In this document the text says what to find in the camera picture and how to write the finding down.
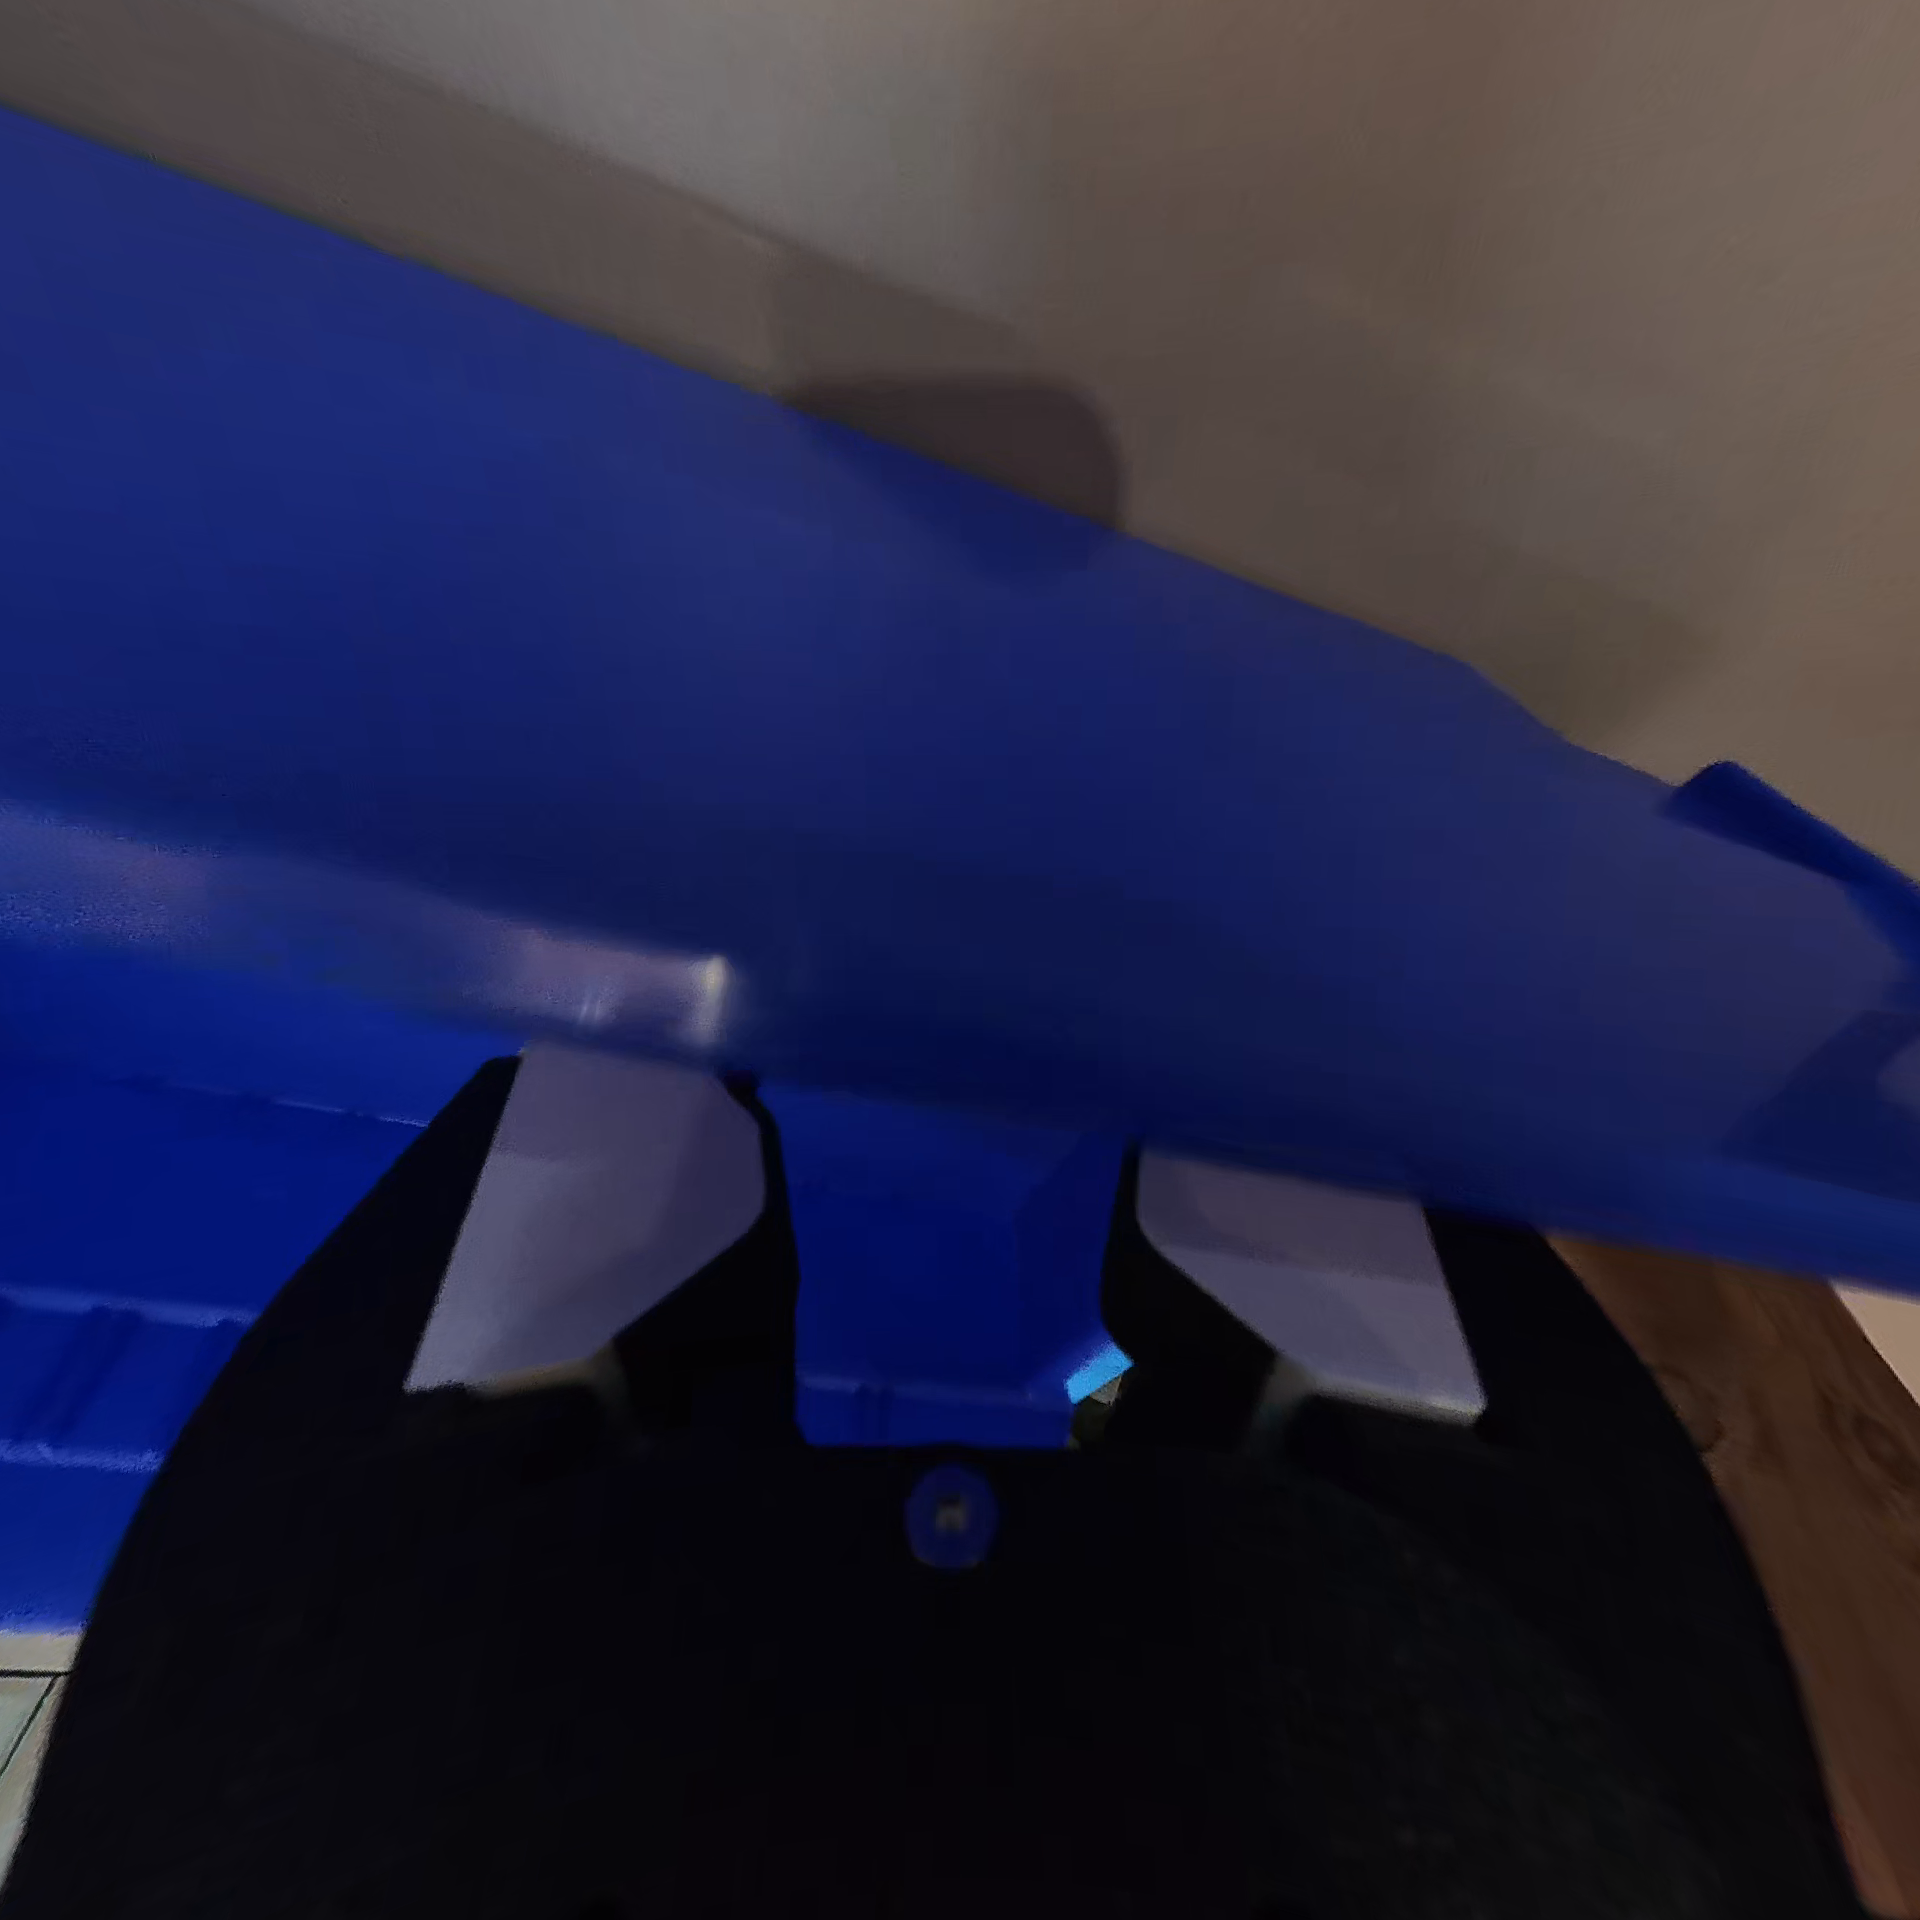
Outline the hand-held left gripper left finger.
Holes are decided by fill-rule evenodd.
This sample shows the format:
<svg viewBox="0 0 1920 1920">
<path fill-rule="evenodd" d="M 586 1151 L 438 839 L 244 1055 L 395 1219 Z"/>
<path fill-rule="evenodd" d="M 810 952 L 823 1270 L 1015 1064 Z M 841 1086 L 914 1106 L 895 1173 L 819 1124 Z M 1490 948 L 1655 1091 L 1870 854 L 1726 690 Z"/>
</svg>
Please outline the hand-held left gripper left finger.
<svg viewBox="0 0 1920 1920">
<path fill-rule="evenodd" d="M 747 1074 L 528 1047 L 404 1379 L 793 1411 L 798 1252 Z"/>
</svg>

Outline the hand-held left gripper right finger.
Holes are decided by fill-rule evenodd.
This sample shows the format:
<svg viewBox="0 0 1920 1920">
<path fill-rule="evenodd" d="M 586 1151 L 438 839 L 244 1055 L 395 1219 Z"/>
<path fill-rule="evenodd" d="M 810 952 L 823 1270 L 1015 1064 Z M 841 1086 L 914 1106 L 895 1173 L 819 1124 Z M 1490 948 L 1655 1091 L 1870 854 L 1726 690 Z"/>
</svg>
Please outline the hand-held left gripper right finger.
<svg viewBox="0 0 1920 1920">
<path fill-rule="evenodd" d="M 1134 1386 L 1199 1387 L 1215 1424 L 1308 1400 L 1452 1426 L 1486 1411 L 1427 1212 L 1404 1196 L 1139 1150 L 1099 1306 Z"/>
</svg>

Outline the blue plastic bin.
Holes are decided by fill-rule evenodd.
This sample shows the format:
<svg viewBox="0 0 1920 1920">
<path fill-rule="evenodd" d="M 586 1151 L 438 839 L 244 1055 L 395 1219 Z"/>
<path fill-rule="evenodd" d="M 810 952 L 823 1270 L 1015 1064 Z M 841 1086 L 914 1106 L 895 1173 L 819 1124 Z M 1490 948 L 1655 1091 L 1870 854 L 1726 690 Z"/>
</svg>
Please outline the blue plastic bin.
<svg viewBox="0 0 1920 1920">
<path fill-rule="evenodd" d="M 1915 885 L 4 111 L 4 1621 L 489 1054 L 769 1086 L 801 1403 L 1065 1437 L 1121 1151 L 1915 1294 Z"/>
</svg>

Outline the brown wooden stool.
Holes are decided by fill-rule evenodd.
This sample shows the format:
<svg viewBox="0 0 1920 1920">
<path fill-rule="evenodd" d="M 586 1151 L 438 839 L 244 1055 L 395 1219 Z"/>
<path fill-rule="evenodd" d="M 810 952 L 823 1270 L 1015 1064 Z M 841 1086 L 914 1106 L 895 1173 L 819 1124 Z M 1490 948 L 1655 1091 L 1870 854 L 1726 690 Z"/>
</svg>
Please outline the brown wooden stool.
<svg viewBox="0 0 1920 1920">
<path fill-rule="evenodd" d="M 1699 1442 L 1783 1629 L 1840 1840 L 1919 1914 L 1915 1398 L 1824 1280 L 1553 1237 Z"/>
</svg>

